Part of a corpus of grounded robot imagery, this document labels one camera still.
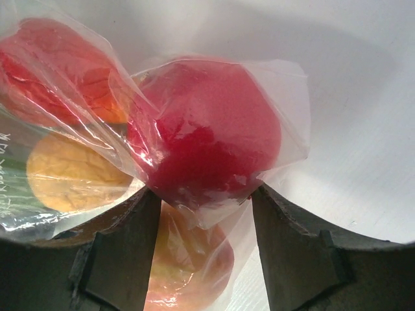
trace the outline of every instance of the bagged fruit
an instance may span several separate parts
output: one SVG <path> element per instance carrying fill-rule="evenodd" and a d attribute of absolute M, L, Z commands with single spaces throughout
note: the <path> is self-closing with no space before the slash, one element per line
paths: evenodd
<path fill-rule="evenodd" d="M 254 230 L 251 205 L 205 230 L 163 202 L 144 311 L 224 310 Z"/>
<path fill-rule="evenodd" d="M 53 238 L 146 185 L 164 202 L 146 310 L 225 310 L 255 246 L 251 193 L 307 157 L 305 74 L 192 49 L 185 25 L 163 38 L 186 49 L 142 40 L 147 19 L 94 32 L 74 7 L 0 2 L 0 237 Z"/>

